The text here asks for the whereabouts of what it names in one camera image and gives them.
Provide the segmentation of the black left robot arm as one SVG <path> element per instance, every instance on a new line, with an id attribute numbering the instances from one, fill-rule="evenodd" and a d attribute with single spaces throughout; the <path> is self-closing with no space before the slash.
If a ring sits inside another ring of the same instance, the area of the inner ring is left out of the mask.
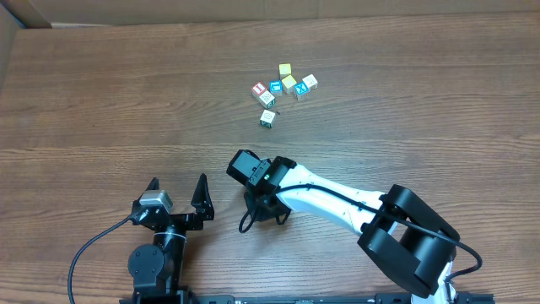
<path id="1" fill-rule="evenodd" d="M 154 232 L 151 243 L 134 249 L 127 267 L 133 278 L 130 303 L 196 303 L 191 289 L 180 284 L 186 249 L 186 234 L 200 231 L 214 219 L 208 180 L 202 174 L 192 196 L 191 213 L 174 214 L 173 203 L 159 179 L 153 178 L 141 196 L 132 203 L 129 220 Z"/>

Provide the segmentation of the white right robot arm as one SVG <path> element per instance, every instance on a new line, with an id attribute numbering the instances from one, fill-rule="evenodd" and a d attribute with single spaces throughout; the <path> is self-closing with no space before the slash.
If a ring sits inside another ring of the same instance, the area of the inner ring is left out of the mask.
<path id="1" fill-rule="evenodd" d="M 253 221 L 283 224 L 291 212 L 320 216 L 358 236 L 381 272 L 411 293 L 413 303 L 452 303 L 451 266 L 458 233 L 419 196 L 393 185 L 364 191 L 329 181 L 284 158 L 242 150 L 228 174 L 246 188 Z"/>

